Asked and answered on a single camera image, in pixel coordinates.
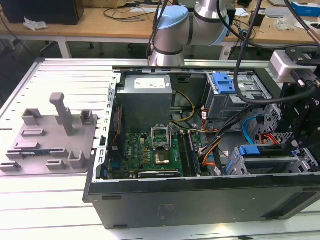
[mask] gray power supply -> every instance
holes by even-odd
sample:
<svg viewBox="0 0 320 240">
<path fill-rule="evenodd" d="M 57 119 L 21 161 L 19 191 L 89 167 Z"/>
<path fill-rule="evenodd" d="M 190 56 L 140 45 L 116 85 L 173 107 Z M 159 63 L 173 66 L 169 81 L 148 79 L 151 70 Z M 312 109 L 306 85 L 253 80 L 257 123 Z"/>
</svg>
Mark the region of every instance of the gray power supply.
<svg viewBox="0 0 320 240">
<path fill-rule="evenodd" d="M 170 120 L 172 88 L 169 75 L 127 75 L 118 90 L 125 112 L 125 128 L 131 133 L 149 132 Z"/>
</svg>

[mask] green circuit board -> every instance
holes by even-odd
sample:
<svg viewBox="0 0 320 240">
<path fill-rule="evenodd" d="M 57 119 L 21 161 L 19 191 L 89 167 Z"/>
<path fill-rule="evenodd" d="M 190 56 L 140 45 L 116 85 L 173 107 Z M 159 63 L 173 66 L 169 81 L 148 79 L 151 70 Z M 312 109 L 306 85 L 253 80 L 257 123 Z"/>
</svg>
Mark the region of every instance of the green circuit board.
<svg viewBox="0 0 320 240">
<path fill-rule="evenodd" d="M 184 176 L 181 161 L 178 134 L 170 133 L 169 150 L 153 148 L 151 133 L 127 133 L 124 145 L 123 170 L 125 171 L 179 171 Z M 165 142 L 166 134 L 160 133 L 155 136 L 154 142 Z M 192 135 L 195 149 L 202 147 L 201 138 L 198 134 Z"/>
</svg>

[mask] desk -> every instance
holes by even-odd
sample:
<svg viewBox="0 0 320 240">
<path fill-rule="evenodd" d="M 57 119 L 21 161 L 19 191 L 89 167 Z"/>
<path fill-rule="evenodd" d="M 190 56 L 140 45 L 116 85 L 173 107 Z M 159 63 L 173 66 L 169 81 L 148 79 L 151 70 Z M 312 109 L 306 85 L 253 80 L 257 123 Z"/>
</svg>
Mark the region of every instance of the desk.
<svg viewBox="0 0 320 240">
<path fill-rule="evenodd" d="M 248 11 L 256 6 L 257 0 L 253 0 Z M 263 1 L 262 7 L 270 7 Z M 124 18 L 134 16 L 137 13 L 117 13 L 116 16 Z M 85 8 L 84 16 L 78 25 L 48 24 L 47 29 L 32 31 L 23 24 L 6 24 L 9 29 L 16 34 L 20 40 L 39 40 L 56 41 L 59 44 L 63 58 L 71 58 L 68 42 L 98 42 L 98 43 L 142 43 L 146 44 L 152 32 L 152 22 L 144 17 L 145 21 L 139 22 L 120 22 L 107 18 L 103 15 L 101 8 Z M 248 22 L 249 17 L 241 17 L 241 21 Z M 316 17 L 308 17 L 306 20 L 315 21 Z M 264 18 L 261 27 L 255 27 L 256 37 L 254 42 L 268 45 L 279 46 L 282 44 L 313 43 L 305 30 L 297 28 L 290 31 L 278 31 L 275 28 L 275 19 Z M 7 29 L 0 23 L 0 39 L 15 38 L 8 33 Z M 226 60 L 230 50 L 237 41 L 233 34 L 224 39 L 223 51 L 220 59 Z"/>
<path fill-rule="evenodd" d="M 34 63 L 0 110 L 0 162 L 7 159 L 6 151 L 24 123 L 21 115 L 25 108 L 56 115 L 49 97 L 52 91 L 64 92 L 64 104 L 73 114 L 92 109 L 102 119 L 111 66 L 147 64 L 146 60 L 134 59 L 46 59 Z M 185 64 L 223 68 L 234 67 L 236 61 L 186 60 Z M 266 61 L 243 61 L 241 67 L 269 71 Z M 93 142 L 93 148 L 97 146 L 99 140 Z M 1 240 L 64 240 L 69 236 L 76 240 L 319 239 L 320 202 L 289 220 L 105 230 L 93 205 L 82 202 L 86 175 L 0 177 Z"/>
</svg>

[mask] open computer chassis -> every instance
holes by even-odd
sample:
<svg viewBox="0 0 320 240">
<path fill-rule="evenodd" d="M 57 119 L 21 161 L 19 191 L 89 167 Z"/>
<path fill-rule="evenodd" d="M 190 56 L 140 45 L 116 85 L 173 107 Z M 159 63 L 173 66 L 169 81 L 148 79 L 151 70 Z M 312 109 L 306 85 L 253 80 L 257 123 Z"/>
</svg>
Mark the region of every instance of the open computer chassis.
<svg viewBox="0 0 320 240">
<path fill-rule="evenodd" d="M 169 123 L 191 112 L 176 91 L 188 96 L 196 109 L 210 109 L 205 122 L 197 114 L 189 121 L 198 129 L 202 124 L 219 128 L 247 108 L 234 93 L 233 69 L 114 67 L 114 72 L 121 81 L 113 81 L 108 89 L 103 135 L 84 193 L 106 229 L 284 220 L 320 198 L 320 176 L 314 171 L 319 163 L 309 149 L 284 156 L 281 149 L 266 156 L 239 153 L 252 146 L 268 151 L 272 143 L 261 144 L 259 134 L 276 129 L 281 119 L 276 105 L 249 112 L 223 136 L 219 151 L 208 160 L 214 159 L 216 166 L 204 167 L 199 155 L 211 133 L 181 130 Z M 227 75 L 226 82 L 214 81 L 214 73 Z M 161 78 L 165 87 L 149 92 L 156 97 L 146 95 L 145 89 L 141 92 L 133 85 L 143 78 Z M 281 92 L 261 68 L 243 69 L 239 85 L 248 98 L 268 99 Z M 167 123 L 154 126 L 151 115 Z M 255 120 L 247 124 L 254 141 L 249 146 L 242 124 L 258 115 L 264 115 L 263 124 Z M 291 133 L 274 135 L 283 144 Z"/>
</svg>

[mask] floor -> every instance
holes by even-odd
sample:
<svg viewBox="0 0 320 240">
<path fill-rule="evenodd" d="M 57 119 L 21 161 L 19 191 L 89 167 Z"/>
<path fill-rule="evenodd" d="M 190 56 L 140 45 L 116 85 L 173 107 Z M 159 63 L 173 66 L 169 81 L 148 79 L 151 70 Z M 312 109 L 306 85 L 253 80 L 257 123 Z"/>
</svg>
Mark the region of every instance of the floor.
<svg viewBox="0 0 320 240">
<path fill-rule="evenodd" d="M 40 50 L 45 47 L 44 41 L 27 41 L 25 46 L 33 54 L 26 51 L 17 41 L 15 51 L 3 51 L 0 53 L 0 108 L 11 95 L 13 90 L 24 77 L 30 66 L 33 64 L 35 57 L 40 57 Z M 86 42 L 70 42 L 70 50 L 73 58 L 87 59 L 145 59 L 146 44 L 133 44 L 132 52 L 128 52 L 126 43 L 104 43 L 105 53 L 100 55 L 98 43 L 93 43 L 94 49 L 90 49 L 89 43 Z M 240 48 L 237 47 L 230 57 L 230 60 L 238 59 Z M 184 58 L 190 58 L 190 47 L 184 48 Z M 221 47 L 197 46 L 193 59 L 201 60 L 218 60 Z M 255 48 L 248 48 L 245 60 L 268 61 L 270 60 L 272 51 L 257 52 Z M 61 58 L 58 45 L 48 49 L 44 56 L 46 58 Z"/>
</svg>

